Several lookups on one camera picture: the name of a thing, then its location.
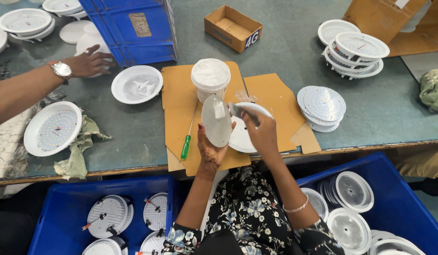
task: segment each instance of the screwdriver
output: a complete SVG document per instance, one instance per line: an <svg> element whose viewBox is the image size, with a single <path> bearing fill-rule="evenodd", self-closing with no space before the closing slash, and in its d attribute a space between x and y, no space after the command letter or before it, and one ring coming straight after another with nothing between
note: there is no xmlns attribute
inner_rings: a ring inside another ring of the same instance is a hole
<svg viewBox="0 0 438 255"><path fill-rule="evenodd" d="M193 118L195 116L195 111L197 110L197 105L198 104L199 104L199 100L197 100L197 103L195 104L195 108L193 109L191 126L189 127L189 133L186 136L185 144L183 145L183 150L181 151L181 159L186 159L186 157L188 156L189 142L190 142L190 130L192 128Z"/></svg>

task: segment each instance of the wristwatch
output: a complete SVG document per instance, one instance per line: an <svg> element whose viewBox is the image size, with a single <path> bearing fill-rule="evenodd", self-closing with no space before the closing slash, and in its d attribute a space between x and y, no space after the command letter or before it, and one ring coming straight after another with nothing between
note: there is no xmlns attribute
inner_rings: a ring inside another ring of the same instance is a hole
<svg viewBox="0 0 438 255"><path fill-rule="evenodd" d="M73 76L71 68L65 63L51 61L48 64L52 67L52 71L55 75L64 78L66 81Z"/></svg>

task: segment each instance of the bracelet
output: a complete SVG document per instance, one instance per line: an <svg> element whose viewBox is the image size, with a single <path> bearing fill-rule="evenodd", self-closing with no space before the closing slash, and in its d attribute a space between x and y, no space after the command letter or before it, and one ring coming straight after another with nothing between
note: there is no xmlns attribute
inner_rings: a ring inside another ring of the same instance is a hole
<svg viewBox="0 0 438 255"><path fill-rule="evenodd" d="M300 206L300 207L298 207L298 208L296 208L296 209L293 209L293 210L287 210L287 209L285 209L284 205L282 205L282 209L283 209L285 212L287 212L287 213L290 213L290 212L299 212L299 211L301 211L302 209L304 209L304 208L306 207L307 203L309 202L309 197L308 197L308 196L306 196L306 197L307 197L307 200L306 200L306 202L304 203L304 205L302 205L302 206Z"/></svg>

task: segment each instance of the watch face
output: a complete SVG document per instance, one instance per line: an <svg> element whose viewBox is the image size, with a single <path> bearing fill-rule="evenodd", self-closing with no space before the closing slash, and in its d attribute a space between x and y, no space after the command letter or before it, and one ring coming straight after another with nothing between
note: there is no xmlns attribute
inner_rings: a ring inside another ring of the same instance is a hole
<svg viewBox="0 0 438 255"><path fill-rule="evenodd" d="M71 68L67 64L57 63L54 65L53 68L55 72L57 72L61 76L67 77L71 75Z"/></svg>

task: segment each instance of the blue plastic crate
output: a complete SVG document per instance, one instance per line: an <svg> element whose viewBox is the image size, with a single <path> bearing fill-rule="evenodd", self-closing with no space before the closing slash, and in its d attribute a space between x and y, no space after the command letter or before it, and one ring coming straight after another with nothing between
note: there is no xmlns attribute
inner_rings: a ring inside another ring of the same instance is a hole
<svg viewBox="0 0 438 255"><path fill-rule="evenodd" d="M119 237L128 244L129 254L134 254L140 250L145 238L154 232L145 226L144 199L156 193L168 193L167 235L181 204L178 186L171 176L55 184L47 191L28 255L82 254L90 243L97 240L88 230L82 231L82 227L92 205L106 195L125 196L133 203L132 222Z"/></svg>
<svg viewBox="0 0 438 255"><path fill-rule="evenodd" d="M79 0L120 66L177 61L170 0Z"/></svg>
<svg viewBox="0 0 438 255"><path fill-rule="evenodd" d="M317 189L318 181L341 171L362 176L372 187L375 204L361 213L370 229L385 230L410 240L427 255L438 255L438 223L383 153L298 179L298 185Z"/></svg>

